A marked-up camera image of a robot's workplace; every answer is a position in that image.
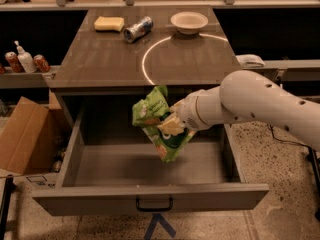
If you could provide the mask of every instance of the white bottle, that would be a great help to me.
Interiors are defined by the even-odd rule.
[[[20,45],[18,41],[14,42],[17,45],[18,50],[18,60],[20,61],[22,67],[27,73],[33,73],[37,71],[37,67],[34,64],[31,54],[26,52]]]

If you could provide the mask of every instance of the speckled floor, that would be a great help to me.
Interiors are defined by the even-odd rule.
[[[275,133],[296,141],[279,129]],[[242,151],[246,181],[270,186],[254,210],[52,217],[31,198],[31,186],[20,177],[14,181],[5,239],[320,239],[314,216],[320,202],[307,150],[273,140],[266,124],[258,122],[233,125],[232,138]],[[152,222],[159,218],[167,224]]]

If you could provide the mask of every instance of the bottle cap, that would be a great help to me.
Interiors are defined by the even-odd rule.
[[[14,43],[17,46],[18,53],[24,53],[24,49],[22,48],[22,46],[19,45],[19,42],[18,41],[14,41]]]

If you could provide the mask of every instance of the brown tabletop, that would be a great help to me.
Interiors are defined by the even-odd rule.
[[[170,18],[198,12],[209,23],[193,36],[177,32]],[[154,27],[134,43],[119,32],[97,32],[99,16],[123,17],[125,27],[150,16]],[[108,7],[89,9],[51,88],[218,85],[240,70],[232,48],[210,6]]]

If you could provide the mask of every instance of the robotic hand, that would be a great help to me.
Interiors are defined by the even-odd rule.
[[[184,127],[201,131],[216,124],[261,121],[320,151],[320,105],[296,97],[252,71],[233,72],[219,87],[189,94],[172,112],[159,126],[167,134],[173,134],[171,129],[179,133]]]

